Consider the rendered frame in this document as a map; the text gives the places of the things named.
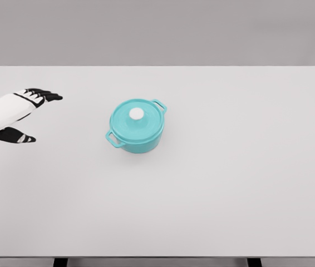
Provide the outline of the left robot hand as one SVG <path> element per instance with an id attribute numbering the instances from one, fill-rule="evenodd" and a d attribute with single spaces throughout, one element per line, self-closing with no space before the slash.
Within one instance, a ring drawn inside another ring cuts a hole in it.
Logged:
<path id="1" fill-rule="evenodd" d="M 33 136 L 13 128 L 12 125 L 29 116 L 43 104 L 62 99 L 57 93 L 39 88 L 27 88 L 0 97 L 0 141 L 11 144 L 36 142 Z"/>

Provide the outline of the turquoise lid with white knob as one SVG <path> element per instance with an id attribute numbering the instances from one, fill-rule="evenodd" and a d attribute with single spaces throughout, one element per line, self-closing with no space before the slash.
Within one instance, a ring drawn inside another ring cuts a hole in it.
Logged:
<path id="1" fill-rule="evenodd" d="M 119 104 L 110 117 L 110 130 L 120 140 L 153 139 L 164 127 L 167 107 L 158 100 L 130 99 Z"/>

